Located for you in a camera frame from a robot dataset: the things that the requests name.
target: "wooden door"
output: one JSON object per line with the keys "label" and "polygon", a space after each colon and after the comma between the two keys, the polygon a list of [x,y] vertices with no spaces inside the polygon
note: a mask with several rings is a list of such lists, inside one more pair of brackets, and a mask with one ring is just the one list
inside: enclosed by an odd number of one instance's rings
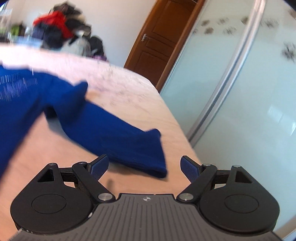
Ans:
{"label": "wooden door", "polygon": [[159,0],[124,67],[156,86],[195,5],[192,0]]}

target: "tabletop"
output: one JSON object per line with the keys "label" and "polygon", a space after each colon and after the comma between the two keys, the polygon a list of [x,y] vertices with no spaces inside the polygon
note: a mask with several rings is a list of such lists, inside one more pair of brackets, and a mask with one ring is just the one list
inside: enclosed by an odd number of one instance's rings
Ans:
{"label": "tabletop", "polygon": [[[72,84],[87,80],[89,101],[143,131],[157,128],[161,132],[167,177],[157,179],[109,164],[100,183],[114,195],[172,193],[176,196],[188,186],[180,159],[187,155],[199,161],[177,121],[146,78],[91,58],[7,44],[0,44],[0,64],[6,68],[46,71]],[[48,123],[42,114],[15,151],[0,181],[0,240],[7,240],[17,231],[10,216],[11,202],[43,167],[50,162],[71,167],[76,162],[91,162],[95,158],[63,135],[58,123]]]}

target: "white wall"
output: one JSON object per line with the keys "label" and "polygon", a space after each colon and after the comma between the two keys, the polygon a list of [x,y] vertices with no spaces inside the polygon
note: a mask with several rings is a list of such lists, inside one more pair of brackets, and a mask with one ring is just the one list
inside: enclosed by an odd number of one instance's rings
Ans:
{"label": "white wall", "polygon": [[[107,58],[112,64],[124,66],[128,54],[156,0],[70,0],[81,9],[86,23],[104,44]],[[32,25],[39,13],[47,13],[64,0],[10,0],[13,22]]]}

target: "dark blue clothing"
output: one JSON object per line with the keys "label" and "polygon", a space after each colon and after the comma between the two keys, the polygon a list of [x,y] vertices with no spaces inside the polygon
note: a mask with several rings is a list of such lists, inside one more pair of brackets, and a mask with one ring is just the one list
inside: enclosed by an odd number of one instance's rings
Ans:
{"label": "dark blue clothing", "polygon": [[87,82],[72,86],[50,74],[0,66],[0,176],[42,112],[58,117],[67,136],[90,152],[155,177],[166,176],[160,132],[142,131],[86,101],[87,87]]}

